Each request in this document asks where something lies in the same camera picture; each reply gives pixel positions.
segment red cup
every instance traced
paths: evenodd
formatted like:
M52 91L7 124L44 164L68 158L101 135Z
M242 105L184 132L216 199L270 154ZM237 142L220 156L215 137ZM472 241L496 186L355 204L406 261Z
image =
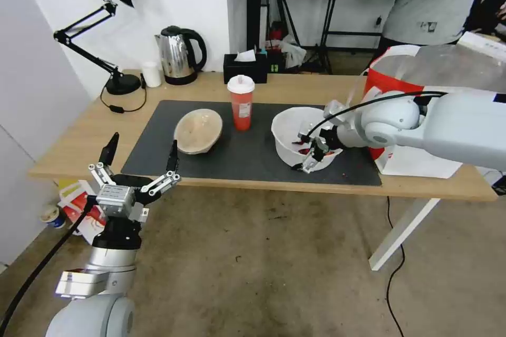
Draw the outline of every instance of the red cup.
M246 131L251 127L255 82L249 76L237 75L228 81L227 88L232 100L233 123L237 130Z

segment black mat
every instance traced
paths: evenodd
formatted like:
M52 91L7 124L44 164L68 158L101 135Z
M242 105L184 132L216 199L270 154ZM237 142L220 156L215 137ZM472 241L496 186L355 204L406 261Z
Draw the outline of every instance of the black mat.
M276 114L297 105L253 104L251 129L237 132L230 103L161 101L142 132L122 173L161 175L165 171L174 128L186 113L199 108L215 110L223 119L223 131L206 154L179 152L182 177L381 185L376 166L366 149L345 150L324 170L311 174L292 171L276 154L270 125Z

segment paper cup on floor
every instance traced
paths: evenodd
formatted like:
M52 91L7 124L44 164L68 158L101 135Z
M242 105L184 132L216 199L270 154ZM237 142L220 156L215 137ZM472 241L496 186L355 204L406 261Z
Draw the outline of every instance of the paper cup on floor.
M162 84L160 71L156 62L144 62L142 64L142 75L144 75L148 87L155 88Z
M323 111L311 107L289 108L274 117L270 130L276 142L276 152L283 162L290 167L302 162L305 154L299 153L299 150L309 148L310 144L297 145L292 142L298 140L297 134L302 122L310 122L316 125L321 120L323 120ZM317 136L322 128L331 129L332 127L332 123L326 122L315 130L311 137ZM313 171L322 170L329 166L341 151L336 150L334 154L324 156L322 161L313 168Z
M48 206L44 212L42 212L40 219L53 228L60 229L65 225L65 215L60 212L60 208L57 206Z

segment black tissue box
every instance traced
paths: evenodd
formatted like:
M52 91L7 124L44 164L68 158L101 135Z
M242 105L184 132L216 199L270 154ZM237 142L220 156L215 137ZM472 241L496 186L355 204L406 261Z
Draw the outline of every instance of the black tissue box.
M223 82L228 83L236 75L249 76L255 83L267 83L268 62L265 54L255 54L254 62L236 62L237 54L225 54L223 58Z

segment label on cup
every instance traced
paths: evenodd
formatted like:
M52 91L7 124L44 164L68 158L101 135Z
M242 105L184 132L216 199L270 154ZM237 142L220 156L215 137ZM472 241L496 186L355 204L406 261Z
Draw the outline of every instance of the label on cup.
M251 114L251 103L239 104L239 117L240 118L249 117L250 114Z

